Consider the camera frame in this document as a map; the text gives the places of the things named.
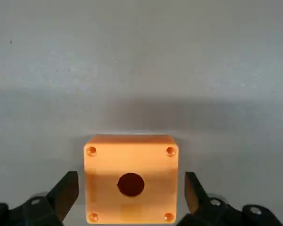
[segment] bolt head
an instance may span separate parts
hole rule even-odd
[[[257,214],[257,215],[261,215],[262,214],[261,210],[258,207],[255,207],[255,206],[251,207],[250,211],[252,213],[254,213],[254,214]]]
[[[40,199],[34,199],[30,203],[32,206],[38,205],[40,203]]]
[[[211,204],[214,205],[214,206],[220,206],[221,205],[221,202],[217,199],[212,199],[211,200]]]

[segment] screw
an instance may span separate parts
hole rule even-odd
[[[97,213],[92,213],[89,215],[89,219],[91,222],[96,222],[99,219],[99,215]]]
[[[173,216],[172,213],[166,213],[166,214],[165,214],[164,220],[165,220],[166,222],[172,222],[173,219],[174,219],[174,216]]]
[[[251,207],[250,211],[252,213],[254,213],[254,214],[257,214],[257,215],[261,215],[262,214],[261,210],[258,207],[255,207],[255,206]]]
[[[32,206],[38,205],[40,203],[40,199],[34,199],[30,202]]]
[[[211,200],[211,204],[214,205],[214,206],[220,206],[221,205],[221,202],[217,199],[212,199]]]

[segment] circular hole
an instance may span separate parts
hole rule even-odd
[[[168,148],[166,149],[166,153],[167,153],[167,155],[168,155],[169,157],[172,157],[172,156],[175,155],[176,150],[175,150],[175,148],[173,148],[173,147],[168,147]]]
[[[87,154],[88,154],[89,156],[95,156],[95,155],[96,155],[96,148],[95,148],[95,147],[90,147],[90,148],[88,148]]]
[[[122,194],[134,197],[142,193],[145,182],[138,174],[126,173],[118,180],[117,186]]]
[[[97,213],[92,213],[92,214],[89,215],[89,219],[90,219],[91,222],[98,221],[99,215]]]
[[[172,213],[166,213],[166,214],[165,214],[165,221],[166,221],[166,222],[172,222],[173,219],[174,219],[174,216],[173,216]]]
[[[40,199],[34,199],[34,200],[32,200],[32,201],[30,202],[30,204],[31,204],[32,206],[38,205],[39,203],[40,203]]]

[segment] orange box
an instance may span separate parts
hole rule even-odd
[[[87,222],[175,222],[178,154],[168,135],[96,135],[84,146]]]

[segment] gray wall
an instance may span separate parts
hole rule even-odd
[[[82,176],[102,132],[177,139],[179,218],[193,170],[283,222],[283,0],[0,0],[0,201]]]

